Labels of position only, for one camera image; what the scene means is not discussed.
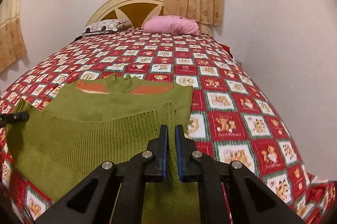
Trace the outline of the green orange striped sweater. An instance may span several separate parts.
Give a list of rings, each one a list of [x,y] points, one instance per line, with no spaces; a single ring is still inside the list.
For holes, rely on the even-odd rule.
[[[108,76],[62,87],[43,108],[19,100],[6,143],[15,166],[52,201],[60,200],[99,164],[128,161],[168,127],[168,177],[145,189],[143,223],[199,223],[198,190],[178,180],[174,129],[187,129],[193,88],[173,82]]]

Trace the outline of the beige side curtain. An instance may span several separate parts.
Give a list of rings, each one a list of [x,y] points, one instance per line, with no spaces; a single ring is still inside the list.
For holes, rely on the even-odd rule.
[[[2,0],[0,24],[0,72],[27,53],[21,32],[20,0]]]

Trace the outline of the red patchwork bear bedspread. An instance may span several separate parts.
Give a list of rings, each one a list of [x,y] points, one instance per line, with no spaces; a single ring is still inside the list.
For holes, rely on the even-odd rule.
[[[211,36],[150,34],[132,29],[81,37],[26,72],[1,94],[1,112],[24,99],[50,107],[63,89],[78,94],[90,80],[127,77],[193,88],[187,137],[216,160],[239,160],[305,223],[332,220],[335,185],[308,174],[275,108]]]

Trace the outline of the white car print pillow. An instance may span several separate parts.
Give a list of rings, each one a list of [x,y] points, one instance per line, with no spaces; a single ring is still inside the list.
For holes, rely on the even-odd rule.
[[[131,23],[129,19],[101,20],[87,25],[82,33],[84,36],[103,35],[121,31]]]

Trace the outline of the cream wooden headboard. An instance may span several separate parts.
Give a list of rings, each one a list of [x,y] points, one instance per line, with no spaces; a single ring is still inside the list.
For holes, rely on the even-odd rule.
[[[107,19],[129,19],[142,28],[154,16],[163,15],[163,0],[109,0],[89,19],[88,25]]]

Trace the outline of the pink pillow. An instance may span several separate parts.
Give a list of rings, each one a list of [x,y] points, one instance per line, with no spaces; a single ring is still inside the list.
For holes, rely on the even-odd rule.
[[[147,33],[199,35],[197,22],[180,16],[154,16],[145,22],[143,29]]]

